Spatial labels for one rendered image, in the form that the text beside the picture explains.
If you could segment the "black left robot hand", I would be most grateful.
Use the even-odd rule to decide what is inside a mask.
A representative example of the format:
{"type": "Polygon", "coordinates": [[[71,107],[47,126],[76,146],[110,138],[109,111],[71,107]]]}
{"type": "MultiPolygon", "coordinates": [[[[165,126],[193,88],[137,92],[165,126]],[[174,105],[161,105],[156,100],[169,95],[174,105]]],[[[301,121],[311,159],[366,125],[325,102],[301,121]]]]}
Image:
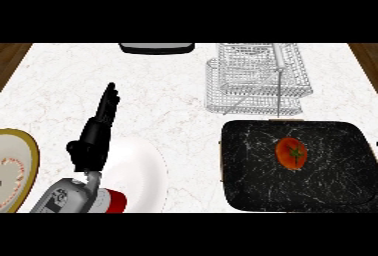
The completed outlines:
{"type": "Polygon", "coordinates": [[[109,83],[102,94],[96,115],[87,120],[79,139],[66,144],[75,172],[100,172],[103,169],[118,103],[115,84],[109,83]]]}

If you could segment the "red can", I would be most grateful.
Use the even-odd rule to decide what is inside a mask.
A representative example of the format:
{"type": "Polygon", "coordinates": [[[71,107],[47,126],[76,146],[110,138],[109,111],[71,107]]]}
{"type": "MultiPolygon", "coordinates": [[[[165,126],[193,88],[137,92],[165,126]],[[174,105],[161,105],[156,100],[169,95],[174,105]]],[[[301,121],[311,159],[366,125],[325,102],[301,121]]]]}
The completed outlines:
{"type": "Polygon", "coordinates": [[[106,188],[100,188],[97,191],[97,197],[90,213],[122,213],[127,205],[125,195],[106,188]]]}

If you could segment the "black marble tray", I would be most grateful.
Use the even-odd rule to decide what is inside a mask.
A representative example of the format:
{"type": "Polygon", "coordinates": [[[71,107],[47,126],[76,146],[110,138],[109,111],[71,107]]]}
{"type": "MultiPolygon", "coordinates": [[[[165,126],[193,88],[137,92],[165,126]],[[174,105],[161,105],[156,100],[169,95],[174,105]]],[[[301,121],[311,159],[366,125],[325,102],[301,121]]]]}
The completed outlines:
{"type": "Polygon", "coordinates": [[[378,213],[378,159],[353,124],[234,120],[223,125],[220,148],[224,196],[234,209],[378,213]],[[276,158],[283,138],[307,149],[295,170],[276,158]]]}

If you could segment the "gold rimmed plate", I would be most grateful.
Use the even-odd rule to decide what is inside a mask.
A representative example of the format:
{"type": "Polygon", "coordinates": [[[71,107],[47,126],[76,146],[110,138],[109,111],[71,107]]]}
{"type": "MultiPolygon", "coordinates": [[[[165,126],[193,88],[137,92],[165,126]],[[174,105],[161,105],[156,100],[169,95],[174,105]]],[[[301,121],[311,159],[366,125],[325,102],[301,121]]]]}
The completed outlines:
{"type": "Polygon", "coordinates": [[[14,213],[29,194],[40,165],[32,136],[17,129],[0,129],[0,213],[14,213]]]}

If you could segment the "red tomato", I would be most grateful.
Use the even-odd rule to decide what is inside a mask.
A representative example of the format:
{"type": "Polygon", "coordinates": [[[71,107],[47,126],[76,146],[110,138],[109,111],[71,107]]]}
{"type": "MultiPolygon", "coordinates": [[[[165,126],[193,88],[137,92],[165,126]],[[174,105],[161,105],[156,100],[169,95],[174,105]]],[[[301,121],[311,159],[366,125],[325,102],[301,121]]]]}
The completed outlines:
{"type": "Polygon", "coordinates": [[[282,138],[274,146],[274,156],[286,169],[301,169],[307,161],[307,148],[302,142],[292,137],[282,138]]]}

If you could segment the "white plate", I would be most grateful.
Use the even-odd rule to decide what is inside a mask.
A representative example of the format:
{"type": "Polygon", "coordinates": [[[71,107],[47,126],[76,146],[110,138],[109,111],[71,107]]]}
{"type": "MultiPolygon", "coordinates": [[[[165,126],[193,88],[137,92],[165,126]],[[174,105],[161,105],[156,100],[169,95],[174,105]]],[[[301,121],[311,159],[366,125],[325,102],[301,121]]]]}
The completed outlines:
{"type": "Polygon", "coordinates": [[[146,139],[125,137],[110,142],[102,187],[125,195],[127,213],[162,211],[168,170],[164,157],[146,139]]]}

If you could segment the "dark grey appliance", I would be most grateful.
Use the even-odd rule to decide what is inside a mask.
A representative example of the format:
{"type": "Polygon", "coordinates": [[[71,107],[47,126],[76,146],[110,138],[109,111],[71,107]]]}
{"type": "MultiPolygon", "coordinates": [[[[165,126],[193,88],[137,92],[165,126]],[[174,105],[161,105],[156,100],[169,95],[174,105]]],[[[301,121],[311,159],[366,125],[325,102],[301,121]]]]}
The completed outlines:
{"type": "Polygon", "coordinates": [[[125,53],[146,55],[168,55],[189,53],[193,43],[119,43],[119,48],[125,53]]]}

